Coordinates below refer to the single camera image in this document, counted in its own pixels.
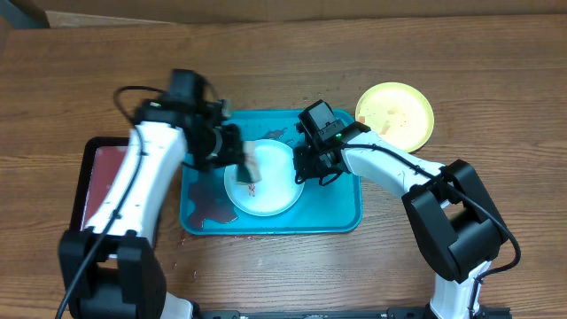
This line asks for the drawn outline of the green scrub sponge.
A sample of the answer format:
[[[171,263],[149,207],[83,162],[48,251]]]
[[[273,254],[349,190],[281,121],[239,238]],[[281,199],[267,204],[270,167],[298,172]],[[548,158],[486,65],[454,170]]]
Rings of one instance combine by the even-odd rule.
[[[260,170],[256,160],[256,147],[252,141],[243,143],[244,161],[237,164],[236,182],[253,184],[261,180]]]

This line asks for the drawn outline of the light blue plate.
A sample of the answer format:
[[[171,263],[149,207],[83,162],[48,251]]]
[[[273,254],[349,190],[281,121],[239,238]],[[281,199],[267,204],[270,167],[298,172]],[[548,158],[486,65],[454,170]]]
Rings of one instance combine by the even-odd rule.
[[[304,187],[295,183],[292,149],[287,144],[269,139],[254,141],[253,146],[253,159],[259,169],[260,180],[239,183],[237,166],[232,165],[225,169],[225,190],[231,202],[247,214],[260,217],[280,214],[298,201]]]

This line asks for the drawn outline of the yellow-green plate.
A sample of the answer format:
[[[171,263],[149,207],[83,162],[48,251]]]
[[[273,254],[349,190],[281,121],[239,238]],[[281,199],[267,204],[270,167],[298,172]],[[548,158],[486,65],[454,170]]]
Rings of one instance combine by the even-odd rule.
[[[427,98],[400,82],[383,82],[368,89],[357,103],[355,119],[405,152],[424,146],[435,123]]]

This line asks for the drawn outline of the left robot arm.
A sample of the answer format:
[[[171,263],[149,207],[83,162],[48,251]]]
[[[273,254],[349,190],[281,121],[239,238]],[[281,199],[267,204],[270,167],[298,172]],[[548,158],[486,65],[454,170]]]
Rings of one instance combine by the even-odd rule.
[[[58,246],[66,293],[56,316],[192,318],[194,305],[168,292],[153,251],[159,212],[186,153],[207,168],[240,164],[243,140],[234,124],[188,128],[141,121],[130,132],[110,190],[84,230],[67,230]]]

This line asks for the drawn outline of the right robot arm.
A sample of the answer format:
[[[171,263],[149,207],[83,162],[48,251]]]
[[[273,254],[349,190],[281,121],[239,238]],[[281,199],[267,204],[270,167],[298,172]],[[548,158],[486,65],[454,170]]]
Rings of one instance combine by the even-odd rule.
[[[492,268],[506,242],[517,243],[469,163],[445,166],[419,159],[377,133],[343,128],[300,131],[293,150],[296,179],[325,185],[343,173],[370,180],[400,198],[420,253],[435,273],[430,301],[421,307],[390,307],[386,318],[510,318],[507,307],[479,304],[487,276],[518,261]]]

